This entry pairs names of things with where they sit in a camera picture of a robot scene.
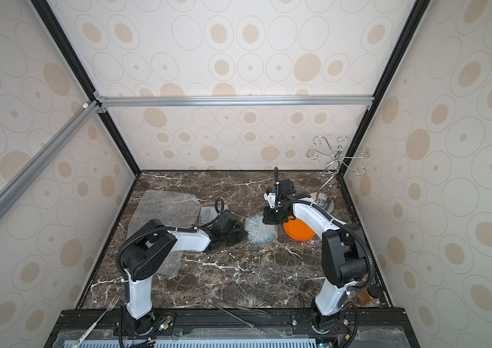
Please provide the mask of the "orange dinner plate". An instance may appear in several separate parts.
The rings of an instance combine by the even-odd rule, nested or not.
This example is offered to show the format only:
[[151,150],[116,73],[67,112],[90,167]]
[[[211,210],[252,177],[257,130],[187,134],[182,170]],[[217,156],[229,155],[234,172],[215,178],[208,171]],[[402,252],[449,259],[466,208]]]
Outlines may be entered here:
[[283,224],[285,233],[292,239],[297,241],[308,241],[316,235],[316,233],[302,220],[290,216],[288,221]]

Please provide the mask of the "bubble wrap around orange plate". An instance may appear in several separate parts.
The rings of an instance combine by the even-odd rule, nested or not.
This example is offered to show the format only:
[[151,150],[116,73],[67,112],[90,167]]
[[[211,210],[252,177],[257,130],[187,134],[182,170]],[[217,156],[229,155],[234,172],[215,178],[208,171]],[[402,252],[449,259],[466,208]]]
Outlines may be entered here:
[[176,227],[175,249],[168,253],[167,259],[163,260],[160,266],[153,267],[153,273],[161,273],[169,278],[177,276],[185,251],[204,252],[210,244],[209,236],[204,231],[194,228],[200,211],[201,204],[193,194],[147,191],[131,219],[126,239],[130,244],[124,252],[129,252],[132,246],[137,246],[140,242],[151,244],[147,237],[141,236],[141,229],[151,231],[161,226]]

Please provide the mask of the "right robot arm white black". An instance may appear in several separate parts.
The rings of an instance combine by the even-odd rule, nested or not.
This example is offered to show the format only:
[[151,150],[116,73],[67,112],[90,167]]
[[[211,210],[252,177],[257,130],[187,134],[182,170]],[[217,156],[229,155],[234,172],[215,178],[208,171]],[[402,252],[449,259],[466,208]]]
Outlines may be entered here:
[[263,223],[279,225],[291,218],[305,223],[321,239],[325,281],[314,303],[321,317],[338,313],[352,292],[368,290],[376,262],[358,224],[347,224],[329,214],[309,196],[295,191],[288,179],[276,179],[264,194]]

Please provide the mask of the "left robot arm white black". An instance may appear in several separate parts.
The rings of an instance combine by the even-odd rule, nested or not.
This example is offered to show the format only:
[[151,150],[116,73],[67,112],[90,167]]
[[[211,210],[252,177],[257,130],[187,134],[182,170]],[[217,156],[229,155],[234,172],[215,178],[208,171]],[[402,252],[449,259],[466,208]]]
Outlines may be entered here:
[[116,266],[125,283],[125,307],[134,320],[152,311],[152,277],[171,252],[213,252],[232,247],[248,233],[228,210],[209,223],[179,228],[152,219],[121,245]]

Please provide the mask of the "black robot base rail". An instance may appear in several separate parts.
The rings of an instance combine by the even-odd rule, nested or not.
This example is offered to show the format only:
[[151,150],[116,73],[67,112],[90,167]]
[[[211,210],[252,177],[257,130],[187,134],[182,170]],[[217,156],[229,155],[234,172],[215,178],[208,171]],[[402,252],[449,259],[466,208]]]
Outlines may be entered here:
[[[60,314],[46,347],[73,347],[102,314]],[[306,307],[244,310],[156,310],[134,320],[116,309],[101,320],[82,347],[418,347],[405,310],[348,308],[317,331]]]

